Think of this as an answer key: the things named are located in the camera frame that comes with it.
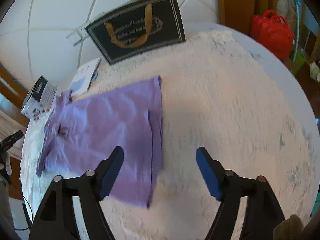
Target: box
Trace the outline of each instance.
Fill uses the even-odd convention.
[[[185,41],[177,0],[131,0],[93,21],[86,30],[110,64]]]
[[[24,99],[21,114],[37,121],[41,113],[50,110],[56,91],[57,87],[41,76]]]

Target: silver screw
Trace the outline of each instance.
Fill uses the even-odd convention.
[[[62,176],[61,175],[54,176],[54,178],[53,178],[53,181],[55,181],[55,182],[58,182],[60,180],[62,180]]]
[[[260,181],[260,182],[266,182],[266,181],[267,181],[266,177],[265,177],[265,176],[262,176],[262,175],[259,175],[259,176],[257,177],[257,180]]]
[[[88,170],[85,174],[86,174],[88,177],[91,177],[91,176],[93,176],[95,173],[96,173],[95,170]]]
[[[232,170],[226,170],[226,175],[232,177],[235,173]]]

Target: purple cloth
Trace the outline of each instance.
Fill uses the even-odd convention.
[[[71,102],[56,96],[44,127],[36,174],[95,169],[116,146],[124,162],[110,195],[148,207],[162,166],[162,105],[159,77]]]

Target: black device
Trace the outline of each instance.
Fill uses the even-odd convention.
[[[21,130],[17,131],[16,133],[9,135],[7,138],[5,138],[2,142],[0,142],[0,155],[8,151],[16,141],[21,139],[23,137],[23,132]],[[0,156],[0,163],[4,165],[4,168],[0,170],[0,174],[4,179],[7,180],[8,184],[11,185],[11,178],[7,174],[7,171],[5,169],[5,161]]]
[[[72,196],[79,196],[90,240],[115,240],[99,201],[108,196],[121,168],[124,153],[116,147],[107,160],[82,176],[55,176],[36,213],[29,240],[80,240]],[[273,229],[284,220],[280,205],[266,178],[239,177],[212,160],[204,147],[196,160],[211,195],[221,202],[205,240],[229,240],[238,214],[241,196],[248,196],[241,240],[271,240]]]

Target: teal object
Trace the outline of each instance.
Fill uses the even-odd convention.
[[[316,198],[316,203],[313,206],[312,212],[311,212],[311,216],[313,216],[316,211],[318,210],[318,207],[320,206],[320,192],[318,192],[317,198]]]

